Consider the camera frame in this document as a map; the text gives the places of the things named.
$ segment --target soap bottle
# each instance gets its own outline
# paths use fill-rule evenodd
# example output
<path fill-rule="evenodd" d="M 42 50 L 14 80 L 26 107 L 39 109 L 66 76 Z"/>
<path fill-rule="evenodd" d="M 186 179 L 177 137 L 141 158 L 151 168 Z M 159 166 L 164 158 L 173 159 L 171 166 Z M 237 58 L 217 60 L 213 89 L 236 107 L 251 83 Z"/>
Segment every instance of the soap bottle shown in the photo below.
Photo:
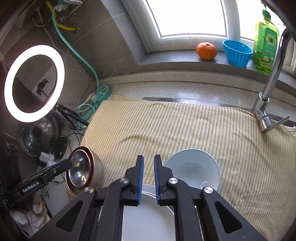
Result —
<path fill-rule="evenodd" d="M 255 40 L 253 63 L 256 69 L 269 75 L 276 55 L 279 30 L 271 22 L 270 13 L 262 11 L 263 19 L 257 19 L 255 25 Z"/>

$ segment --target striped cloth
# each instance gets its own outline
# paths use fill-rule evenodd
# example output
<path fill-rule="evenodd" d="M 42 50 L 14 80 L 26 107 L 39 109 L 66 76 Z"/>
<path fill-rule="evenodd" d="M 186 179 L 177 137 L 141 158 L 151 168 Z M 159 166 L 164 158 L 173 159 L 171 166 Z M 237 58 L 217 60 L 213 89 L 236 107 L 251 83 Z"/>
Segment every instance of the striped cloth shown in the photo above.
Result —
<path fill-rule="evenodd" d="M 104 186 L 137 155 L 145 158 L 143 183 L 154 185 L 155 154 L 165 163 L 179 150 L 202 149 L 220 166 L 220 195 L 267 240 L 281 240 L 296 217 L 296 132 L 281 125 L 261 134 L 244 110 L 114 96 L 97 110 L 82 145 L 102 159 Z"/>

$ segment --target window sill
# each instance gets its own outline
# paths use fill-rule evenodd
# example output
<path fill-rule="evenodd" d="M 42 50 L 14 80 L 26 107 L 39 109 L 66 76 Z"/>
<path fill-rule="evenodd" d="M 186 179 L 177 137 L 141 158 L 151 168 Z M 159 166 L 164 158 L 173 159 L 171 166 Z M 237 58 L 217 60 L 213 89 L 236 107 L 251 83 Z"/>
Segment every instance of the window sill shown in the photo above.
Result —
<path fill-rule="evenodd" d="M 246 68 L 238 68 L 229 64 L 224 52 L 218 52 L 213 60 L 203 60 L 195 50 L 173 50 L 145 54 L 139 64 L 141 71 L 160 70 L 197 70 L 237 75 L 266 83 L 268 76 L 259 73 L 252 59 Z M 296 78 L 281 72 L 276 87 L 296 96 Z"/>

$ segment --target bottle label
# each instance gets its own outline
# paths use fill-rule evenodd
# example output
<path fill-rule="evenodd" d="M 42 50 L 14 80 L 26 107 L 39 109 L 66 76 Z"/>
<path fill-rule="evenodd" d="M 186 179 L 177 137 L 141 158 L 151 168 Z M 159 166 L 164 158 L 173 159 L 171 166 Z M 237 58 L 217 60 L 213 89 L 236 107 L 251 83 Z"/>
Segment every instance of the bottle label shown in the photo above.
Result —
<path fill-rule="evenodd" d="M 265 38 L 262 50 L 262 58 L 260 65 L 267 69 L 272 69 L 272 64 L 274 62 L 274 57 L 276 55 L 277 48 L 277 34 L 270 28 L 265 30 Z"/>

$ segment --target window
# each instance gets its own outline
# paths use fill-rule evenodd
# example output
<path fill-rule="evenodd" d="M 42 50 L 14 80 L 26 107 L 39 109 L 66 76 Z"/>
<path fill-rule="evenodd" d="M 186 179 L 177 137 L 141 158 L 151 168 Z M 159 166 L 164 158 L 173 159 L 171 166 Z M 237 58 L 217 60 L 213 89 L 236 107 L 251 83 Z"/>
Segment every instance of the window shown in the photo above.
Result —
<path fill-rule="evenodd" d="M 148 53 L 195 49 L 201 42 L 224 51 L 222 41 L 234 39 L 253 48 L 256 18 L 262 18 L 259 0 L 121 0 Z M 272 22 L 285 26 L 269 8 Z M 285 71 L 295 74 L 296 44 L 291 41 Z"/>

